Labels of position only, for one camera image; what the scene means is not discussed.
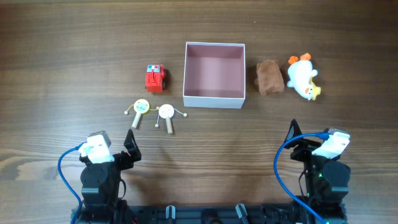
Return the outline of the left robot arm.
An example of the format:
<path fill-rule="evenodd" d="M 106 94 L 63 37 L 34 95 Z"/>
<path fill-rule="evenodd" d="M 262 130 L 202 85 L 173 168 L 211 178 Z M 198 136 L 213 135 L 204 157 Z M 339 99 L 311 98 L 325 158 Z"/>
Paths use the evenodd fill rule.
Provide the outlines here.
<path fill-rule="evenodd" d="M 141 160 L 141 152 L 131 129 L 124 140 L 125 151 L 111 154 L 111 141 L 105 131 L 90 134 L 78 147 L 79 160 L 86 165 L 80 180 L 83 200 L 72 215 L 72 223 L 138 223 L 127 201 L 119 196 L 119 187 L 126 187 L 123 170 L 131 169 Z"/>

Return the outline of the brown plush toy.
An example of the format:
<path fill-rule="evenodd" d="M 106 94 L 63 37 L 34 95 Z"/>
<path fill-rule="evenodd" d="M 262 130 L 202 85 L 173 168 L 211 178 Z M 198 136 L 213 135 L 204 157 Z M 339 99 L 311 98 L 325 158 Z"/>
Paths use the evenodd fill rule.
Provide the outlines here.
<path fill-rule="evenodd" d="M 261 95 L 284 91 L 284 80 L 277 60 L 265 60 L 256 65 L 257 78 L 254 84 Z"/>

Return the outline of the white cat rattle drum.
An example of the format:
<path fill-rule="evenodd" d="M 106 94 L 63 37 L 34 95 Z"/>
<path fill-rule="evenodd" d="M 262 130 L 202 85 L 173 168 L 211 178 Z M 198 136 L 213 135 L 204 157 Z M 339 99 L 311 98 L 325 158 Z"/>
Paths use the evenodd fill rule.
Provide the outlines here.
<path fill-rule="evenodd" d="M 173 134 L 173 127 L 172 127 L 172 118 L 175 114 L 175 112 L 181 114 L 183 117 L 187 117 L 188 114 L 183 113 L 177 109 L 175 109 L 172 105 L 170 104 L 163 104 L 160 107 L 157 107 L 158 111 L 158 117 L 157 117 L 157 122 L 155 123 L 155 127 L 159 128 L 159 120 L 160 118 L 165 119 L 166 122 L 166 127 L 167 127 L 167 132 L 169 134 Z"/>

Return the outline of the yellow cat rattle drum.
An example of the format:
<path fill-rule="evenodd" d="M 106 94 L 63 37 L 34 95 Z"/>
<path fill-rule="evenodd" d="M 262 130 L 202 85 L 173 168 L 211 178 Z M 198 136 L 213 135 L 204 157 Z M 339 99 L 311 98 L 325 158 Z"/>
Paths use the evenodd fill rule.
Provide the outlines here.
<path fill-rule="evenodd" d="M 160 107 L 157 106 L 155 109 L 153 109 L 150 107 L 150 103 L 147 100 L 138 99 L 124 112 L 124 114 L 128 115 L 131 110 L 134 110 L 136 112 L 136 115 L 131 125 L 132 128 L 136 129 L 143 114 L 146 114 L 148 111 L 157 111 L 159 108 Z"/>

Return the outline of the white plush chicken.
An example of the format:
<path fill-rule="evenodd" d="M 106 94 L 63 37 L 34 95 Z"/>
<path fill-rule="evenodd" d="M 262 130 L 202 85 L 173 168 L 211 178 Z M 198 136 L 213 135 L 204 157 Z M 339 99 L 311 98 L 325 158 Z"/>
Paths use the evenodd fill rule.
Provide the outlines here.
<path fill-rule="evenodd" d="M 309 53 L 289 58 L 287 86 L 294 88 L 301 97 L 307 100 L 316 100 L 322 89 L 313 82 L 313 77 L 318 75 L 318 71 L 313 69 L 311 58 Z"/>

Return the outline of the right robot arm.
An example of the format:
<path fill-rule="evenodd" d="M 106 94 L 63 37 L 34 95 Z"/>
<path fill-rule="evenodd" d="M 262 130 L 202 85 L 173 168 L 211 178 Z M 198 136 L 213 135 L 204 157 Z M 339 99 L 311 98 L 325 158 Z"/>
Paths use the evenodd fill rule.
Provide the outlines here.
<path fill-rule="evenodd" d="M 293 119 L 285 141 L 286 149 L 293 149 L 290 158 L 303 163 L 306 195 L 300 199 L 316 212 L 325 223 L 347 223 L 343 198 L 348 194 L 351 169 L 338 161 L 349 144 L 350 135 L 343 130 L 324 130 L 328 139 L 323 142 L 302 135 L 298 122 Z"/>

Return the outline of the red toy fire truck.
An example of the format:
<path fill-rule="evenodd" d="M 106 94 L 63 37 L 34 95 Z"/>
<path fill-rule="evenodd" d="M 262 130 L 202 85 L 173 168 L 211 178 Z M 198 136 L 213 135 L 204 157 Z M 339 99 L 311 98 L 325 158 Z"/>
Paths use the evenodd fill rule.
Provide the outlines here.
<path fill-rule="evenodd" d="M 165 68 L 160 64 L 147 66 L 145 88 L 151 93 L 160 93 L 165 90 Z"/>

